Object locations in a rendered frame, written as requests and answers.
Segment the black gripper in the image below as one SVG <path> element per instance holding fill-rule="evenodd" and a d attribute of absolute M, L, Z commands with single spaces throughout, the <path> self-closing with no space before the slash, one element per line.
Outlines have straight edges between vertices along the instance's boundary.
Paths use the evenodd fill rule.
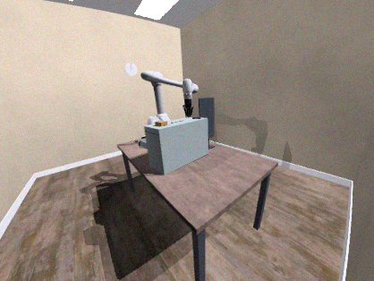
<path fill-rule="evenodd" d="M 193 109 L 193 106 L 191 105 L 191 99 L 185 99 L 184 103 L 185 103 L 185 106 L 183 108 L 184 112 L 187 115 L 187 117 L 190 117 L 192 115 L 192 109 Z"/>

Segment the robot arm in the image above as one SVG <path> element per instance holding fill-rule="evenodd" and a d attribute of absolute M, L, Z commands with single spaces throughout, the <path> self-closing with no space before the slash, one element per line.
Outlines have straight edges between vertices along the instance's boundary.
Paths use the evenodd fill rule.
<path fill-rule="evenodd" d="M 161 85 L 162 83 L 167 85 L 172 85 L 175 87 L 183 88 L 183 98 L 184 99 L 192 99 L 191 93 L 195 93 L 198 90 L 196 85 L 191 84 L 191 80 L 186 79 L 183 80 L 183 83 L 178 81 L 171 81 L 168 79 L 163 78 L 162 74 L 159 72 L 142 72 L 141 78 L 145 81 L 150 81 L 155 94 L 156 106 L 157 106 L 157 116 L 148 119 L 148 125 L 155 123 L 155 121 L 170 121 L 165 114 L 162 92 L 161 92 Z M 160 76 L 160 77 L 159 77 Z"/>

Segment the small brown cardboard box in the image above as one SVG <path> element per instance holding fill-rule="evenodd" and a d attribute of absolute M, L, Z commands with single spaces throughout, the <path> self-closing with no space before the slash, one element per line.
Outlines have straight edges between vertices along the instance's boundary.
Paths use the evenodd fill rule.
<path fill-rule="evenodd" d="M 165 126 L 167 125 L 167 121 L 157 121 L 155 122 L 155 126 Z"/>

